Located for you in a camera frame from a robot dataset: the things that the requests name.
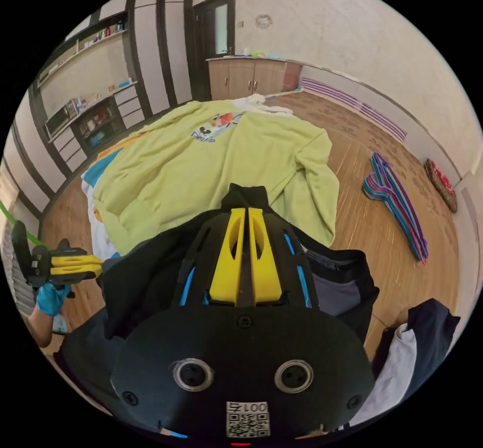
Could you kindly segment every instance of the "wall clock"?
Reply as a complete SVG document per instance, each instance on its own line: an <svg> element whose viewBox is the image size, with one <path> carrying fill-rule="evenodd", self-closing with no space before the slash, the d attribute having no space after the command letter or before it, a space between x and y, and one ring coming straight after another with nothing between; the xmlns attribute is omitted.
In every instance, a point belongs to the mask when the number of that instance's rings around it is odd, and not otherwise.
<svg viewBox="0 0 483 448"><path fill-rule="evenodd" d="M272 24L272 18L268 14L260 14L255 18L255 25L259 29L268 29Z"/></svg>

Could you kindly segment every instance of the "hand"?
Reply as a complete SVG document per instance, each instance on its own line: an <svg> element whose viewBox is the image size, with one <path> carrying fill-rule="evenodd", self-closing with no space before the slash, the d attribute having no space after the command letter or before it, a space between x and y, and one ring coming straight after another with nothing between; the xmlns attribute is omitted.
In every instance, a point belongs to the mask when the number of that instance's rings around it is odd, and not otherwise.
<svg viewBox="0 0 483 448"><path fill-rule="evenodd" d="M39 311L50 317L55 317L60 313L64 299L70 290L70 286L64 286L62 290L57 290L50 282L44 284L37 292L37 306Z"/></svg>

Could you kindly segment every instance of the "sweatshirt sleeve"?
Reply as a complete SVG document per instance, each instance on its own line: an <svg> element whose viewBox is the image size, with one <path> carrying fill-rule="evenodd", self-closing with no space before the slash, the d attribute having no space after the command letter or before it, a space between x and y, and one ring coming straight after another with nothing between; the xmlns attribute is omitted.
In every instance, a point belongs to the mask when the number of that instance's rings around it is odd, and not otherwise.
<svg viewBox="0 0 483 448"><path fill-rule="evenodd" d="M297 173L284 190L282 214L285 220L327 247L335 237L339 196L339 180L327 165L331 148L332 142L322 130L296 154Z"/></svg>

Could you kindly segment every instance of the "shelf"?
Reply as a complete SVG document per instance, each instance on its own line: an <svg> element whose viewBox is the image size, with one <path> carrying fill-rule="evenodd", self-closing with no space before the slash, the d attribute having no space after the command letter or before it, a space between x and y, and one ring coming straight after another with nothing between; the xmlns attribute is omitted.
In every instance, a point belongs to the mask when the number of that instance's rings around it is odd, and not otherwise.
<svg viewBox="0 0 483 448"><path fill-rule="evenodd" d="M116 118L111 116L110 118L104 120L102 123L98 124L92 131L89 131L87 136L82 135L82 138L87 141L92 135L95 135L98 131L102 130L105 126L112 123Z"/></svg>
<svg viewBox="0 0 483 448"><path fill-rule="evenodd" d="M74 116L65 125L61 126L57 131L55 131L50 136L49 143L52 143L53 141L55 141L67 128L70 128L72 124L74 124L76 121L78 121L84 113L86 113L90 109L94 108L98 104L102 103L102 101L105 101L105 100L111 98L112 96L116 95L117 93L119 93L119 92L123 91L124 89L127 89L131 86L134 86L135 84L137 84L137 81L133 81L130 84L123 86L123 87L118 87L115 90L110 91L106 96L101 96L98 100L88 104L87 108L81 110L77 116Z"/></svg>
<svg viewBox="0 0 483 448"><path fill-rule="evenodd" d="M42 87L46 82L48 82L52 78L52 76L55 76L60 69L62 69L66 64L69 64L71 61L74 61L78 56L82 55L82 53L84 53L85 51L90 51L93 47L96 47L99 44L103 44L105 41L109 41L113 37L120 36L125 32L127 32L127 29L124 29L123 31L115 32L114 34L111 34L110 36L100 39L99 41L96 41L90 46L85 47L84 49L81 49L79 52L73 54L71 57L68 57L63 63L58 65L51 73L49 73L42 81L37 82L36 88L38 89Z"/></svg>

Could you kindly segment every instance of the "wooden floor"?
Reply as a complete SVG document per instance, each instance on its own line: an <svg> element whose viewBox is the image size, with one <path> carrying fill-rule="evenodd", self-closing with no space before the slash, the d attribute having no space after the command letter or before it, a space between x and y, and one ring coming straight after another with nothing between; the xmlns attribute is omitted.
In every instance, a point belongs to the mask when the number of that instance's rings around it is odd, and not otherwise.
<svg viewBox="0 0 483 448"><path fill-rule="evenodd" d="M329 166L340 181L333 249L360 249L381 293L374 306L366 351L370 358L383 329L407 319L408 308L434 297L451 311L458 293L458 242L451 213L426 177L423 165L395 139L357 113L310 93L278 96L267 102L290 108L301 119L325 128L333 147ZM391 163L418 215L428 242L429 260L414 259L406 238L386 206L361 191L371 172L369 157L378 151ZM55 246L62 238L92 252L87 200L77 178L43 222L41 239ZM71 329L104 305L94 281L75 286L76 299L66 300L63 314ZM46 352L56 351L57 336Z"/></svg>

